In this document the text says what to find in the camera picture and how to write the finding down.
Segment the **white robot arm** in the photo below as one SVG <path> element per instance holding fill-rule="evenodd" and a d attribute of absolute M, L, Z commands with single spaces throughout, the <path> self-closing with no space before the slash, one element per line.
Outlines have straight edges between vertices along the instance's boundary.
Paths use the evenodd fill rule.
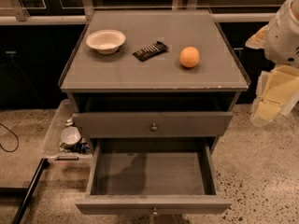
<path fill-rule="evenodd" d="M 262 71 L 250 121 L 257 127 L 287 116 L 299 101 L 299 0 L 286 0 L 276 15 L 248 39 L 250 49 L 263 49 L 275 67 Z"/>

